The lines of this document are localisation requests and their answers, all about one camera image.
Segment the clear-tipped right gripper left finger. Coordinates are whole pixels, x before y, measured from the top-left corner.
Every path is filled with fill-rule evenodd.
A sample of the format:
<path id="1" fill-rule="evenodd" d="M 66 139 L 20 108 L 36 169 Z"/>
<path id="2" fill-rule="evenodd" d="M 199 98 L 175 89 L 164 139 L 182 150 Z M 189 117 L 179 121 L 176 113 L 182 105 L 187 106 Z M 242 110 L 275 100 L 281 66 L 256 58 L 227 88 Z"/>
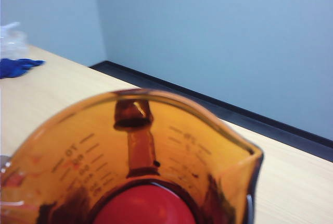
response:
<path id="1" fill-rule="evenodd" d="M 25 223 L 24 160 L 14 155 L 1 167 L 1 223 Z"/>

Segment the clear-tipped right gripper right finger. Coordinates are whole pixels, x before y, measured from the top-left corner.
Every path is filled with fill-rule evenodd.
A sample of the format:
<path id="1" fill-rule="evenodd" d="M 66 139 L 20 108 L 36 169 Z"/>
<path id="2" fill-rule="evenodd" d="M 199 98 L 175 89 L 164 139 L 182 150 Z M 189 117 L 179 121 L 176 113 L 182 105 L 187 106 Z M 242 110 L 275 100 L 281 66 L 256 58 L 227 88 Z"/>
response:
<path id="1" fill-rule="evenodd" d="M 246 224 L 254 224 L 254 202 L 251 194 L 246 196 L 247 199 L 247 220 Z"/>

